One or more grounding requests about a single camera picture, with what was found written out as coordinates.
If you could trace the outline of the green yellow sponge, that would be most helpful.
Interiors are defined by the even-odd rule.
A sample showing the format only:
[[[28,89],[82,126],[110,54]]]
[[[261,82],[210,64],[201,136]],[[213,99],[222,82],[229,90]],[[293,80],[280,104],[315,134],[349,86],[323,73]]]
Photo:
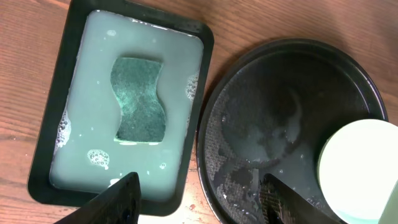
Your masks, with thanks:
[[[113,64],[111,88],[121,109],[114,140],[123,143],[158,143],[165,136],[166,115],[157,96],[163,64],[121,57]]]

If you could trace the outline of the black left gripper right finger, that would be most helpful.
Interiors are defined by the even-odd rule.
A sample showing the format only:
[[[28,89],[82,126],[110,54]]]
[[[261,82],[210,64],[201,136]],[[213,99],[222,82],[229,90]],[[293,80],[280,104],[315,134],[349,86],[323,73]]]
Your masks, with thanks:
[[[260,183],[259,201],[268,224],[338,224],[272,174]]]

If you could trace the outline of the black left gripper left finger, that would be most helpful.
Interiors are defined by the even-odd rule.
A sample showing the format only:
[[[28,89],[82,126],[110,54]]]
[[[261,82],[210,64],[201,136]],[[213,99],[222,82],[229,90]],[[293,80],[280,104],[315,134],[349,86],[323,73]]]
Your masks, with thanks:
[[[140,207],[139,176],[130,172],[56,224],[137,224]]]

